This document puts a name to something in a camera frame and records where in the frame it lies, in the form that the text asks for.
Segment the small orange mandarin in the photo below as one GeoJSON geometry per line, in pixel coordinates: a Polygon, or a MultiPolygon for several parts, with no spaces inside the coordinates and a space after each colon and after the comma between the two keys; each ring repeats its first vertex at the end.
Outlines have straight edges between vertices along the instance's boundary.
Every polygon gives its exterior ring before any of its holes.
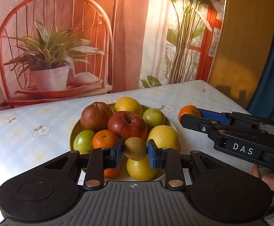
{"type": "Polygon", "coordinates": [[[113,147],[118,136],[110,130],[102,130],[93,137],[93,148],[113,147]]]}

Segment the yellow lemon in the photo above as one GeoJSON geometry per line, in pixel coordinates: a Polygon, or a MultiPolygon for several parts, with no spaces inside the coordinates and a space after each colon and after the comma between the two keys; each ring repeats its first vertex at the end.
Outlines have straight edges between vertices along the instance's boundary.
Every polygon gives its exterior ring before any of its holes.
{"type": "Polygon", "coordinates": [[[158,148],[169,147],[179,151],[180,141],[177,131],[168,125],[158,125],[148,134],[147,140],[153,139],[158,148]]]}

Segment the green apple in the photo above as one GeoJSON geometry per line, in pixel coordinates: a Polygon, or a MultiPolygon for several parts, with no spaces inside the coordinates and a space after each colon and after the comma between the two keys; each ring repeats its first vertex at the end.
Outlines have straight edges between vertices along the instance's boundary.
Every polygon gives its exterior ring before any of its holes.
{"type": "Polygon", "coordinates": [[[93,130],[83,130],[74,139],[73,149],[78,150],[81,154],[91,153],[93,148],[93,130]]]}

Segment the yellow green citrus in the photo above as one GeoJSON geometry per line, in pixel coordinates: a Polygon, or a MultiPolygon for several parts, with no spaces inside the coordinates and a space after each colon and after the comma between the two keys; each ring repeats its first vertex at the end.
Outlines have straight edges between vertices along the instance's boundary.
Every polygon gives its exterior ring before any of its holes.
{"type": "Polygon", "coordinates": [[[128,159],[126,168],[129,175],[137,181],[150,180],[158,172],[157,169],[151,168],[148,156],[140,161],[128,159]]]}

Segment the shiny red apple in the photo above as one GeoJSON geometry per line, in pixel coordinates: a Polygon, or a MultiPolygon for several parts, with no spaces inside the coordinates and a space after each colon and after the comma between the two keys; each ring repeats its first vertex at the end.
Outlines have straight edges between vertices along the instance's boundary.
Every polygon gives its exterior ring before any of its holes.
{"type": "Polygon", "coordinates": [[[114,132],[123,141],[131,137],[139,137],[146,141],[147,124],[140,115],[129,111],[115,112],[108,120],[107,129],[114,132]]]}

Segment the dark brownish red apple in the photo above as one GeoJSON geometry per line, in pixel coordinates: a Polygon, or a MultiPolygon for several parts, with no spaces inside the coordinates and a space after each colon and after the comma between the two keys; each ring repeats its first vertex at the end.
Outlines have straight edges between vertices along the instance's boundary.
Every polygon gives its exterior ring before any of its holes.
{"type": "Polygon", "coordinates": [[[93,102],[85,107],[81,113],[81,127],[83,130],[93,130],[95,132],[106,130],[111,115],[113,115],[113,111],[106,103],[93,102]]]}

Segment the green apple spotted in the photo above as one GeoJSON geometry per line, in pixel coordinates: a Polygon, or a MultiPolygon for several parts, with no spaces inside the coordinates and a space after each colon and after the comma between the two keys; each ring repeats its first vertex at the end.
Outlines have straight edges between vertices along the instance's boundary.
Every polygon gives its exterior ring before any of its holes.
{"type": "Polygon", "coordinates": [[[149,108],[145,110],[142,118],[147,124],[148,130],[153,129],[158,125],[164,125],[166,122],[163,112],[156,108],[149,108]]]}

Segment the large yellow orange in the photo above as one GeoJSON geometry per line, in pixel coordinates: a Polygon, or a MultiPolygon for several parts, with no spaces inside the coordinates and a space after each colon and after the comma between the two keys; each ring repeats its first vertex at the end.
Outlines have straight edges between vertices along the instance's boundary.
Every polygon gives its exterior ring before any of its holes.
{"type": "Polygon", "coordinates": [[[137,115],[142,116],[143,114],[143,108],[141,104],[133,99],[132,97],[122,97],[120,98],[114,106],[114,111],[128,111],[136,113],[137,115]]]}

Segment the wooden headboard panel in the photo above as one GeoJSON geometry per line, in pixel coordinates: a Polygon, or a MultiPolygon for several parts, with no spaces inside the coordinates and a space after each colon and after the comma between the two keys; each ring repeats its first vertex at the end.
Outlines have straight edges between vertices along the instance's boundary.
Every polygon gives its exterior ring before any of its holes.
{"type": "Polygon", "coordinates": [[[265,68],[274,35],[274,0],[226,0],[208,82],[247,108],[265,68]]]}

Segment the floral checked tablecloth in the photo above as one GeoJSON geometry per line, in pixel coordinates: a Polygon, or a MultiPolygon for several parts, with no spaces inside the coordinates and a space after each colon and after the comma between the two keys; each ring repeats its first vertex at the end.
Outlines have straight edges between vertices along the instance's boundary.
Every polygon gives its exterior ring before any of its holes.
{"type": "Polygon", "coordinates": [[[71,132],[86,106],[93,102],[112,104],[125,96],[161,109],[174,124],[183,153],[200,150],[246,172],[251,170],[250,163],[214,150],[207,135],[184,129],[179,124],[178,113],[186,105],[215,112],[244,112],[226,95],[199,80],[0,111],[0,185],[67,152],[71,132]]]}

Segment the printed room backdrop cloth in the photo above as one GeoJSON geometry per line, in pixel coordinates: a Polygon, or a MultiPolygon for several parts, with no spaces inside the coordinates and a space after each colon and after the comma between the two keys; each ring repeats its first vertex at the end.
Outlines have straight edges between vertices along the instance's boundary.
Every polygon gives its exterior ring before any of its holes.
{"type": "Polygon", "coordinates": [[[225,0],[0,0],[0,110],[207,80],[225,0]]]}

